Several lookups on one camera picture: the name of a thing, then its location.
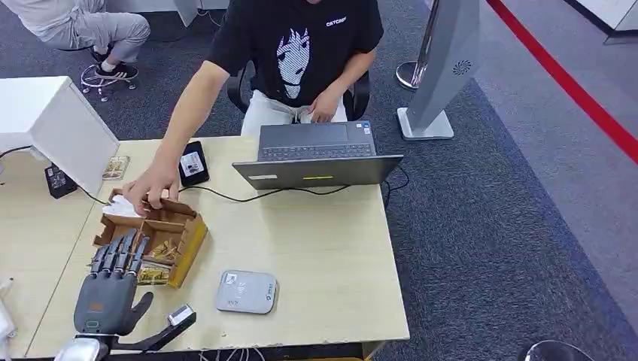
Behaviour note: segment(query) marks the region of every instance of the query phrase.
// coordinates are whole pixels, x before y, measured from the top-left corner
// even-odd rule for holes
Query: person sitting
[[[46,45],[61,50],[92,47],[104,79],[132,79],[138,70],[124,64],[137,59],[150,34],[142,15],[105,12],[104,0],[0,0]]]
[[[345,122],[343,94],[368,71],[383,35],[377,0],[233,0],[210,55],[181,94],[150,168],[124,187],[140,215],[142,198],[160,208],[177,199],[178,164],[186,144],[211,113],[231,74],[253,60],[251,103],[242,135],[262,125]]]

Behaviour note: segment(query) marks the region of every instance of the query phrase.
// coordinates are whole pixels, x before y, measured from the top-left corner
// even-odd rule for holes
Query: robotic finger
[[[91,262],[90,275],[96,276],[98,274],[98,272],[102,268],[102,265],[104,264],[104,255],[106,254],[107,250],[108,250],[108,244],[105,244],[101,246],[100,248],[98,248],[96,255],[93,257],[93,261]]]
[[[141,268],[141,258],[144,255],[144,249],[146,248],[146,244],[148,243],[149,238],[145,235],[138,245],[138,249],[133,256],[131,261],[131,266],[129,267],[128,275],[133,275],[134,277],[138,276],[138,272]]]
[[[117,255],[117,260],[115,261],[115,272],[118,272],[120,274],[124,273],[126,265],[128,264],[129,252],[131,251],[131,246],[135,234],[137,234],[137,230],[131,229],[126,233],[126,235],[124,235],[124,243],[122,244],[122,249]]]
[[[120,243],[122,243],[123,239],[124,239],[124,235],[121,235],[120,237],[115,238],[115,240],[111,242],[111,245],[108,246],[108,250],[106,252],[106,258],[104,259],[104,264],[102,265],[102,268],[100,269],[101,273],[110,274],[113,271],[113,268],[115,266],[115,259],[117,256],[117,249],[120,247]]]

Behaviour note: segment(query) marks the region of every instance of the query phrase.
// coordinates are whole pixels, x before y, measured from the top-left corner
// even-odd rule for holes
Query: cardboard box
[[[121,194],[122,190],[114,189],[108,200],[111,201],[114,196]],[[101,235],[95,237],[93,245],[99,247],[109,244],[131,228],[138,230],[133,241],[133,250],[137,249],[142,236],[146,235],[150,238],[144,248],[145,256],[161,247],[165,242],[176,244],[177,252],[173,253],[175,255],[173,264],[169,265],[170,274],[167,284],[171,287],[179,288],[195,261],[208,227],[206,227],[202,216],[193,211],[188,205],[169,201],[168,199],[162,199],[161,202],[162,209],[153,210],[145,218],[103,214],[101,222],[105,226],[104,231]]]

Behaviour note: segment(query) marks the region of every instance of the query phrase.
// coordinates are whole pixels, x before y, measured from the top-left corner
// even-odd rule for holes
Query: laptop
[[[377,156],[370,122],[262,126],[256,162],[232,166],[256,190],[380,184],[403,155]]]

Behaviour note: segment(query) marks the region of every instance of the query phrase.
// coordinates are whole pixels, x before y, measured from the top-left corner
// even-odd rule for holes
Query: floor
[[[605,36],[561,0],[506,4],[618,121],[638,135],[638,45]],[[405,143],[394,118],[412,94],[394,68],[417,52],[427,6],[379,0],[386,34],[366,112],[380,153],[406,155],[412,182],[387,210],[412,338],[379,359],[514,360],[558,338],[594,359],[638,359],[638,167],[482,2],[482,67],[448,106],[450,141]],[[141,86],[88,99],[122,139],[160,138],[214,26],[149,17]],[[0,77],[77,77],[86,54],[48,50],[0,5]],[[238,134],[221,96],[198,135]],[[400,184],[400,174],[390,178]]]
[[[638,137],[638,43],[606,35],[566,2],[505,2],[547,51]],[[482,2],[476,81],[638,329],[638,167],[551,79]]]

